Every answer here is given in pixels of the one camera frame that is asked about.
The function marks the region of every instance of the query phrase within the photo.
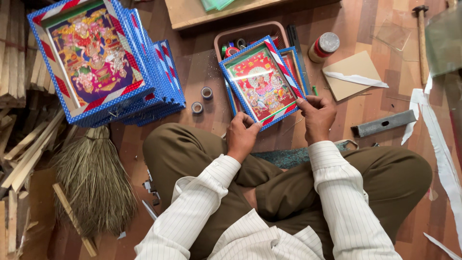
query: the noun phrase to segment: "tape roll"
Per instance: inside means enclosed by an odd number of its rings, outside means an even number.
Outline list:
[[[224,57],[225,54],[226,54],[226,49],[228,47],[226,46],[226,44],[223,44],[223,46],[221,46],[221,56]]]
[[[193,114],[202,114],[204,106],[200,102],[194,102],[191,105],[191,110],[193,111]]]
[[[231,57],[233,56],[234,54],[238,53],[239,52],[239,49],[236,48],[236,47],[229,47],[226,49],[226,53],[225,53],[225,57],[228,58],[228,57]]]
[[[239,39],[236,41],[236,47],[240,50],[244,49],[245,47],[247,47],[247,44],[245,43],[245,40],[244,39]]]
[[[201,90],[201,95],[205,100],[213,99],[213,92],[212,89],[209,87],[203,87],[203,89]]]

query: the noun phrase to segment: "adhesive container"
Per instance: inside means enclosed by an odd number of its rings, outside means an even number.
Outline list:
[[[326,32],[313,43],[308,51],[308,57],[313,62],[321,63],[334,54],[339,46],[339,37],[333,32]]]

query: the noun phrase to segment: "green marker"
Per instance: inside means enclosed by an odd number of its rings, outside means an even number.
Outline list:
[[[313,86],[313,92],[315,93],[316,96],[319,96],[316,91],[316,86]]]

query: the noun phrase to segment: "red tape roll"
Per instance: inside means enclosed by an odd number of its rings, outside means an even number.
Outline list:
[[[225,52],[225,57],[228,58],[228,57],[231,57],[233,56],[234,54],[238,53],[239,52],[239,49],[236,48],[236,47],[229,47],[226,49],[226,52]]]

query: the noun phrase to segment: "blue tape roll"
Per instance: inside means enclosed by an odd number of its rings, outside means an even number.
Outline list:
[[[203,87],[203,89],[201,90],[201,95],[205,100],[213,99],[213,92],[212,89],[209,87]]]
[[[193,111],[193,114],[202,114],[204,106],[200,102],[194,102],[191,105],[191,110]]]

